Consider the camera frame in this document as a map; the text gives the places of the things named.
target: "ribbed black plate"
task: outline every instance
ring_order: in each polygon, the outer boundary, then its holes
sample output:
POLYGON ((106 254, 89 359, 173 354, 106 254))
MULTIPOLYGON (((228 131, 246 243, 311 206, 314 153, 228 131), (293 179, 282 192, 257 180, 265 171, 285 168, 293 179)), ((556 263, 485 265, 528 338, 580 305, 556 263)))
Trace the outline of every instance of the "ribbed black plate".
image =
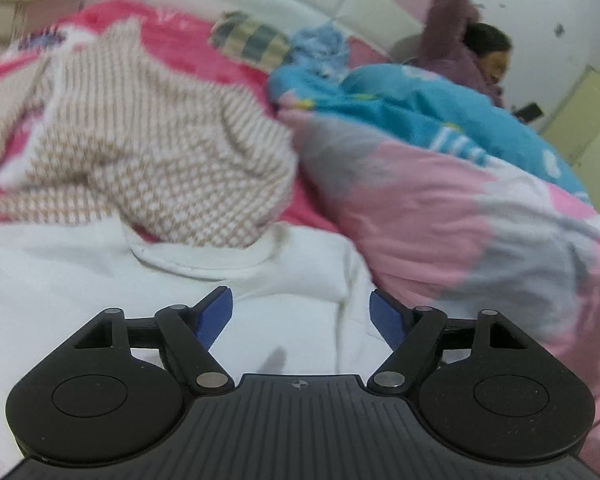
POLYGON ((245 376, 196 400, 174 433, 116 465, 26 460, 9 480, 598 480, 574 458, 541 466, 475 462, 442 446, 409 405, 355 376, 245 376))

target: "woman's arm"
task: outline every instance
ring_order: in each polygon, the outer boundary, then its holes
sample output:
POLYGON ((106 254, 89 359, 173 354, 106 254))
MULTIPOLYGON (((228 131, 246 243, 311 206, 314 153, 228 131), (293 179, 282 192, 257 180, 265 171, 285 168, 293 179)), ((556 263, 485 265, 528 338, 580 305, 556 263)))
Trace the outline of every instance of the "woman's arm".
POLYGON ((433 0, 418 48, 420 63, 448 57, 462 43, 466 26, 479 21, 471 0, 433 0))

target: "woman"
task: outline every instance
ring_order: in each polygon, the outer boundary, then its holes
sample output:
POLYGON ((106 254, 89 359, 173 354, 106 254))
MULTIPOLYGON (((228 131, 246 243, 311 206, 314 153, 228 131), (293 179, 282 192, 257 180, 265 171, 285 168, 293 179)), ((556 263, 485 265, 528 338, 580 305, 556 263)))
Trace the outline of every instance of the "woman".
POLYGON ((416 63, 504 108, 498 83, 509 69, 511 40, 479 21, 480 12, 471 0, 433 0, 416 63))

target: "white blanket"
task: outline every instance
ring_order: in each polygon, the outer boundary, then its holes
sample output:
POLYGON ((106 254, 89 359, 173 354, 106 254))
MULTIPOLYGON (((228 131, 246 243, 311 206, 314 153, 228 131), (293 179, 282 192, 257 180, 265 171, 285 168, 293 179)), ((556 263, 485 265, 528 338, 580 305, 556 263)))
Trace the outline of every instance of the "white blanket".
POLYGON ((366 381, 390 354, 369 319, 366 265, 339 235, 276 224, 248 249, 219 250, 149 245, 117 218, 0 225, 0 476, 21 458, 7 394, 49 352, 104 308, 147 317, 219 285, 233 291, 234 316, 211 352, 236 382, 246 372, 366 381))

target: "circular mount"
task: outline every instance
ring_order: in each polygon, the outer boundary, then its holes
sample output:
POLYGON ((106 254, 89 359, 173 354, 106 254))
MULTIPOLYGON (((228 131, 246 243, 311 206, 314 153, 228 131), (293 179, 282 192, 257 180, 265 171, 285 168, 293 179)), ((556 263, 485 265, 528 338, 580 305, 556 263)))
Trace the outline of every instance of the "circular mount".
POLYGON ((67 346, 14 387, 6 415, 27 455, 84 465, 121 460, 158 442, 183 402, 174 378, 128 351, 67 346))
POLYGON ((550 354, 528 350, 488 349, 444 366, 424 381, 418 403, 443 440, 502 463, 577 450, 594 416, 587 387, 550 354))

